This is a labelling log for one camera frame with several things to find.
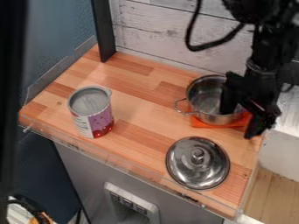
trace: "black frame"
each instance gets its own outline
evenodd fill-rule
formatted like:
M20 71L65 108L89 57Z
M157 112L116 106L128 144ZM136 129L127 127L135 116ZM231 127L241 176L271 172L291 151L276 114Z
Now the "black frame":
M0 14L0 223L6 223L17 146L18 90L24 62L27 0L4 1Z
M91 0L94 24L97 34L101 62L106 62L116 53L115 35L111 18L109 0Z

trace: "can rim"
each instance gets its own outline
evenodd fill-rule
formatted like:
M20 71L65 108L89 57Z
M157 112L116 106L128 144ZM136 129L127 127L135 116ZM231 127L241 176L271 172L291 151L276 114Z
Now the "can rim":
M85 89L88 89L88 88L97 88L101 91L104 91L106 94L107 94L107 97L108 97L108 101L107 101L107 105L101 109L100 111L96 112L96 113L93 113L93 114L84 114L84 113L78 113L76 112L75 110L72 109L71 107L71 100L72 98L78 94L80 91L83 91ZM73 91L73 93L68 97L68 100L67 100L67 107L76 115L79 115L79 116L93 116L93 115L97 115L99 114L100 112L104 111L109 105L110 105L110 102L111 102L111 94L112 94L112 91L108 88L104 88L104 87L98 87L98 86L87 86L87 87L81 87L81 88L78 88L76 89L75 91Z

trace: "stainless steel lid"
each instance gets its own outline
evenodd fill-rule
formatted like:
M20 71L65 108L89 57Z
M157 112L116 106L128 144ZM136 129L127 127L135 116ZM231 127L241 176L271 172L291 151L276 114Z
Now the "stainless steel lid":
M111 90L101 87L83 87L69 98L68 107L72 112L90 116L101 112L110 102Z
M179 184L194 190L220 185L230 171L226 152L211 140L197 136L174 143L168 151L166 166Z

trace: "white wooden wall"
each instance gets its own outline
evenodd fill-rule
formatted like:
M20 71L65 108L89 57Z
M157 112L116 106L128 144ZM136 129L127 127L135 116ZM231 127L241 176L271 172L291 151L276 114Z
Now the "white wooden wall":
M251 52L251 26L220 47L203 52L186 48L184 34L196 1L110 0L117 50L204 74L243 73ZM194 44L222 38L238 24L221 0L204 0L202 13L193 33Z

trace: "pot lid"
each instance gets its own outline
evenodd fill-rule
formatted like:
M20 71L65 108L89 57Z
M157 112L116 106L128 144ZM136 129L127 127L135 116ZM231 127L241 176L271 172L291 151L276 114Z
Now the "pot lid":
M197 136L175 142L167 153L166 166L179 184L194 190L220 185L230 171L226 152L213 141Z

